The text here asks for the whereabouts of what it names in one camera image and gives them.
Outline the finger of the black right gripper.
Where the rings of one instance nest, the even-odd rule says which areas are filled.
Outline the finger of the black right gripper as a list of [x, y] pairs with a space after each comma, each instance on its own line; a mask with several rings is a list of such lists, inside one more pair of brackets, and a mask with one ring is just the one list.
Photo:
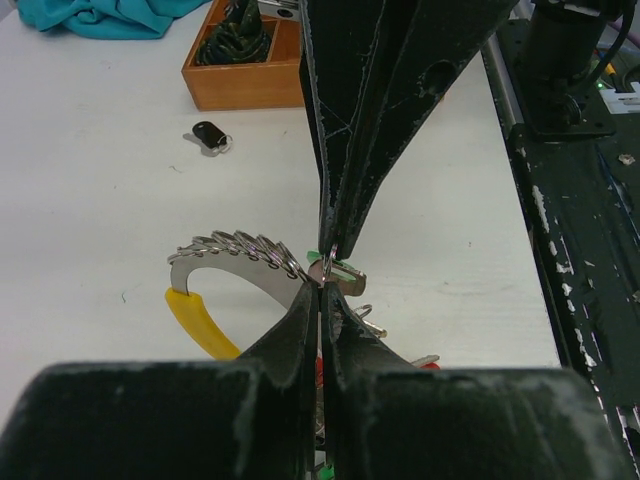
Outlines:
[[369, 204], [359, 199], [387, 109], [412, 94], [412, 1], [304, 1], [301, 84], [320, 177], [318, 248], [352, 254]]
[[513, 1], [417, 1], [374, 88], [363, 139], [336, 205], [336, 257], [351, 256], [373, 200], [438, 102], [514, 8]]

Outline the green key tag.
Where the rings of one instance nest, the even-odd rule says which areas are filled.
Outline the green key tag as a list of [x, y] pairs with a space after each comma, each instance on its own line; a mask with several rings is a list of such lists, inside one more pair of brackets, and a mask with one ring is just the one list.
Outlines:
[[[315, 250], [310, 250], [306, 254], [309, 262], [308, 275], [320, 284], [323, 280], [323, 258]], [[367, 284], [367, 276], [362, 271], [357, 270], [345, 262], [334, 261], [331, 266], [329, 276], [331, 282], [336, 283], [344, 296], [361, 296]]]

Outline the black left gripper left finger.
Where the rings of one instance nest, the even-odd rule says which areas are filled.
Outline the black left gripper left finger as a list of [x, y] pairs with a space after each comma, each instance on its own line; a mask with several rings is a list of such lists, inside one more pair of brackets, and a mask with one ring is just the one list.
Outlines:
[[231, 361], [60, 363], [19, 398], [5, 479], [303, 479], [315, 457], [318, 292]]

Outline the metal keyring with coloured keys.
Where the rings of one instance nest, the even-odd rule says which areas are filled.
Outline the metal keyring with coloured keys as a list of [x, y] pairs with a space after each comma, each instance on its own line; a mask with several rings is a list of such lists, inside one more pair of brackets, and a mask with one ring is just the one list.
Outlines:
[[[255, 343], [291, 305], [309, 262], [304, 238], [217, 231], [183, 238], [168, 258], [167, 302], [188, 334], [209, 355], [232, 358]], [[452, 359], [445, 345], [443, 309], [433, 255], [389, 230], [368, 228], [349, 260], [367, 276], [364, 293], [345, 296], [368, 328], [402, 358], [419, 367]]]

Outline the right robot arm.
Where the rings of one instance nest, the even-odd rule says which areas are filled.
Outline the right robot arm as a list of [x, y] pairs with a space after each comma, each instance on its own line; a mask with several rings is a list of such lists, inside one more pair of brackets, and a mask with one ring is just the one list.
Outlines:
[[[374, 198], [438, 102], [513, 10], [510, 1], [304, 1], [300, 81], [320, 179], [318, 249], [350, 257]], [[517, 79], [573, 123], [603, 71], [591, 56], [631, 1], [538, 1]]]

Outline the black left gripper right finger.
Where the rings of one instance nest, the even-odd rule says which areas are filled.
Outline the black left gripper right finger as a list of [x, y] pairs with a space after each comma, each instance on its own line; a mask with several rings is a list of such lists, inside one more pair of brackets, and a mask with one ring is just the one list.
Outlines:
[[321, 327], [326, 452], [339, 479], [634, 477], [573, 371], [415, 367], [333, 284]]

